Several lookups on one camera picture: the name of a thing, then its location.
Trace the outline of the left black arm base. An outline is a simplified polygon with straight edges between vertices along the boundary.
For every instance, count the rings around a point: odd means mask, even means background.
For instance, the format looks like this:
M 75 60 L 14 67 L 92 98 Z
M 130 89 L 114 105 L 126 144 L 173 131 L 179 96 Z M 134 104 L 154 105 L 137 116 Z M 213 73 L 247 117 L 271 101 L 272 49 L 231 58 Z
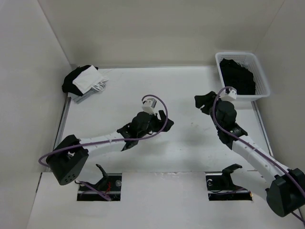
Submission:
M 107 173 L 101 165 L 96 164 L 101 175 L 96 182 L 74 181 L 79 185 L 77 201 L 120 201 L 122 173 Z

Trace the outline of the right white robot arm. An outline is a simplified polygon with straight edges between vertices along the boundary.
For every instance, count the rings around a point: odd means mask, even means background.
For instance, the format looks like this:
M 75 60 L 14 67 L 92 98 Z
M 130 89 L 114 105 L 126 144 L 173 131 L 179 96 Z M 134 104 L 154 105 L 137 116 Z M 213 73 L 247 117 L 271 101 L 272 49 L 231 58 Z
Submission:
M 280 217 L 293 214 L 305 204 L 305 174 L 277 162 L 237 124 L 237 111 L 230 101 L 235 94 L 230 90 L 221 97 L 211 91 L 194 97 L 196 108 L 211 117 L 220 141 L 259 173 L 251 175 L 241 165 L 233 164 L 222 170 L 221 183 L 228 189 L 239 186 L 255 193 Z

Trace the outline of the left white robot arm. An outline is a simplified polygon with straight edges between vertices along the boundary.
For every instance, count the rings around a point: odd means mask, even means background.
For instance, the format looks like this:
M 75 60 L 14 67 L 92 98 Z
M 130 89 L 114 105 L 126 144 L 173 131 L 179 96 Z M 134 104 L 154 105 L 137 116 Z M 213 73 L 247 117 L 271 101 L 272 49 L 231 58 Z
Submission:
M 93 138 L 77 138 L 75 135 L 65 137 L 53 153 L 46 157 L 46 163 L 61 186 L 78 180 L 91 184 L 96 190 L 102 190 L 107 185 L 107 178 L 89 170 L 89 159 L 129 150 L 142 139 L 168 132 L 173 124 L 163 110 L 158 114 L 142 111 L 130 123 L 109 135 Z

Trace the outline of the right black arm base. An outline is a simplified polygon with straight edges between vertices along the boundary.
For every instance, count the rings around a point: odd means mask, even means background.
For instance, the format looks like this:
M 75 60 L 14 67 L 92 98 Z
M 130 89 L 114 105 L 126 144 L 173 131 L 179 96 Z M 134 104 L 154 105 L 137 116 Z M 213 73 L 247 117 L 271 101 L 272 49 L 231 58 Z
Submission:
M 243 168 L 233 164 L 218 172 L 208 172 L 205 175 L 209 201 L 252 201 L 252 193 L 233 183 L 231 174 Z

